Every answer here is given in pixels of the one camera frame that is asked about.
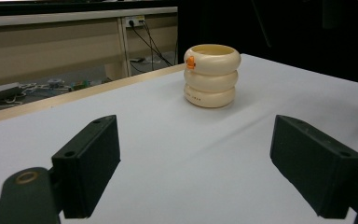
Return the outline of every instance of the ceramic cup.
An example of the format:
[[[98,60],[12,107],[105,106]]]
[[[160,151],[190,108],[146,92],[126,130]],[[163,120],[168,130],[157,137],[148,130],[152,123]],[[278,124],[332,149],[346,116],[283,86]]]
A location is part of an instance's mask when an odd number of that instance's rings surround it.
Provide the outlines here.
[[[185,98],[202,107],[221,107],[235,98],[240,54],[229,46],[204,44],[185,53]]]

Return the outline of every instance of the dark background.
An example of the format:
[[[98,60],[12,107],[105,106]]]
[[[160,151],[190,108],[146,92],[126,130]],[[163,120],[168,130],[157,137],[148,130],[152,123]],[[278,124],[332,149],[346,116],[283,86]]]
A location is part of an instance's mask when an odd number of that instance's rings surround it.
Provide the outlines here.
[[[180,0],[178,55],[198,44],[358,82],[358,1]]]

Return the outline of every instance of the electrical outlet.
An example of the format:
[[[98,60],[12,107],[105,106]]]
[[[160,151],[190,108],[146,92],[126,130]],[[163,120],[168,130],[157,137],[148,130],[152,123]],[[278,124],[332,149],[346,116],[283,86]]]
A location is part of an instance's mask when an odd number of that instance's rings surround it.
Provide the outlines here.
[[[126,17],[126,27],[131,27],[131,21],[133,22],[133,26],[143,26],[142,21],[145,21],[145,16]]]

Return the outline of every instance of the cream ceramic pot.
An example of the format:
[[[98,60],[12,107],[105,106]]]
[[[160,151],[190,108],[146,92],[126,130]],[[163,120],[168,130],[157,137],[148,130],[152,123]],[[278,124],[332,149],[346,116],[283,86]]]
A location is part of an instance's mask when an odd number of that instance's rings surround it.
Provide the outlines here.
[[[235,98],[240,54],[224,45],[197,45],[185,53],[185,97],[202,107],[221,107]]]

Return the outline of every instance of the white table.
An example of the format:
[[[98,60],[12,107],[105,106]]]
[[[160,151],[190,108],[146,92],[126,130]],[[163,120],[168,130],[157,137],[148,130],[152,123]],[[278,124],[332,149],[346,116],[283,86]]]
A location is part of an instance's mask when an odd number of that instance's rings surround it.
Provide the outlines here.
[[[188,102],[179,70],[0,120],[0,188],[22,169],[50,168],[90,121],[115,114],[121,163],[92,216],[62,223],[353,223],[351,209],[317,217],[269,150],[280,114],[358,151],[358,83],[241,57],[236,98],[222,108]]]

